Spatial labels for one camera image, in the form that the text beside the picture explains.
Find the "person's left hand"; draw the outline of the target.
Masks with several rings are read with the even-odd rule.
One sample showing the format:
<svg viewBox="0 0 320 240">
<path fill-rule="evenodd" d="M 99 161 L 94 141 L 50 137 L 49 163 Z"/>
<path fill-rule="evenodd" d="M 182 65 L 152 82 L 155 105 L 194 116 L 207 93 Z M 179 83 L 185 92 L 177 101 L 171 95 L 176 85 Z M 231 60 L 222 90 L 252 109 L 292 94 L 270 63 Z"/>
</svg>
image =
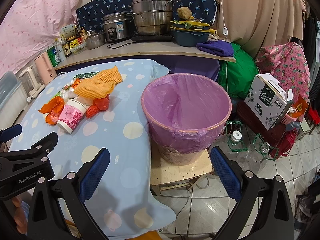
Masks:
<svg viewBox="0 0 320 240">
<path fill-rule="evenodd" d="M 12 198 L 12 203 L 14 205 L 14 221 L 16 223 L 16 229 L 19 233 L 27 235 L 28 231 L 28 216 L 30 205 L 28 204 L 30 195 L 20 194 Z"/>
</svg>

